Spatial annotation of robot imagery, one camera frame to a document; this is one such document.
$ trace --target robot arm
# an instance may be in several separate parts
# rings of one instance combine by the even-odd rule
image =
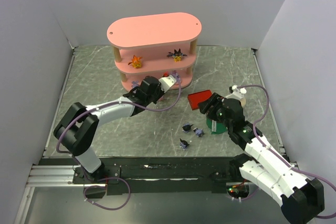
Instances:
[[[104,164],[91,148],[96,129],[115,119],[139,114],[144,109],[135,104],[146,107],[156,103],[175,83],[172,75],[161,79],[147,76],[139,86],[114,101],[90,106],[74,103],[56,126],[54,136],[59,139],[78,115],[92,111],[78,120],[81,125],[74,124],[67,131],[61,143],[94,180],[99,180],[103,177]]]
[[[223,98],[214,93],[198,104],[200,112],[223,123],[230,139],[247,154],[235,157],[234,173],[256,184],[281,207],[291,224],[307,223],[324,210],[323,185],[288,167],[259,129],[245,120],[242,103],[236,97]]]

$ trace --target white clamp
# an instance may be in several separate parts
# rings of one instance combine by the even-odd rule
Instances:
[[[246,94],[246,89],[241,88],[239,89],[237,85],[232,86],[232,94],[227,95],[225,98],[233,98],[236,100],[239,100],[241,102],[241,105],[244,107],[246,104],[246,99],[245,99],[245,94]]]

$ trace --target pink shelf top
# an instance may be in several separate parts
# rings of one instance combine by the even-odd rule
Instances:
[[[115,62],[116,67],[126,74],[141,74],[150,72],[165,72],[190,67],[196,60],[196,54],[189,53],[189,44],[168,45],[152,48],[139,48],[131,50],[120,50],[121,62]],[[181,49],[187,56],[182,57],[181,61],[175,62],[172,57],[167,57],[168,52],[174,49]],[[133,55],[142,57],[142,67],[133,68],[128,65],[132,61]]]
[[[167,13],[118,19],[107,30],[107,38],[119,49],[131,49],[190,42],[201,30],[195,16]]]

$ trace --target table surface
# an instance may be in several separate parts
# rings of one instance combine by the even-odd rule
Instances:
[[[126,195],[104,196],[98,203],[117,207]],[[81,187],[37,187],[25,224],[288,224],[279,205],[262,190],[253,198],[232,202],[211,192],[132,194],[118,211],[106,211],[83,200]]]
[[[192,111],[187,95],[210,89],[220,95],[229,94],[233,84],[261,84],[253,52],[248,48],[198,46],[192,83],[182,90],[180,101],[165,112],[144,111],[131,118],[122,118],[98,128],[92,146],[98,156],[236,156],[243,151],[226,133],[211,135],[206,118],[198,110]],[[124,93],[119,72],[114,64],[111,46],[82,46],[75,49],[75,59],[66,83],[56,123],[74,102],[94,105],[114,100]],[[164,95],[164,100],[151,108],[165,108],[177,97],[177,90]],[[266,105],[263,91],[249,88],[244,114],[253,122],[261,117]],[[203,137],[182,132],[186,122],[204,129]],[[258,128],[276,150],[279,142],[270,113]],[[190,146],[182,150],[180,138]],[[51,137],[46,157],[64,156],[55,151],[57,139]]]
[[[131,49],[190,42],[201,30],[201,22],[189,13],[166,13],[118,19],[107,38],[117,48]]]

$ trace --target pink shelf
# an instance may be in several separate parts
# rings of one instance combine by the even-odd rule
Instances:
[[[156,78],[161,78],[164,72],[155,72],[155,73],[151,73],[151,76],[154,76]],[[177,73],[180,75],[182,81],[181,81],[181,86],[182,88],[185,88],[186,86],[188,86],[192,79],[193,79],[193,75],[192,74],[187,74],[186,70],[177,70]],[[141,81],[147,76],[148,74],[139,74],[139,75],[126,75],[127,76],[127,81],[126,82],[121,82],[123,87],[127,90],[130,91],[132,89],[132,81],[138,81],[139,84],[141,83]],[[173,87],[171,87],[171,89],[178,89],[179,85],[175,84]]]
[[[142,74],[183,69],[190,67],[196,61],[196,54],[189,54],[189,44],[170,45],[152,48],[141,48],[132,50],[120,50],[121,62],[115,62],[116,67],[125,74]],[[172,57],[167,57],[168,52],[174,49],[181,49],[187,56],[182,57],[181,61],[175,62]],[[142,57],[142,67],[133,68],[128,65],[132,61],[133,55]]]
[[[188,13],[167,13],[118,19],[107,30],[107,38],[119,49],[156,47],[191,42],[202,24]]]

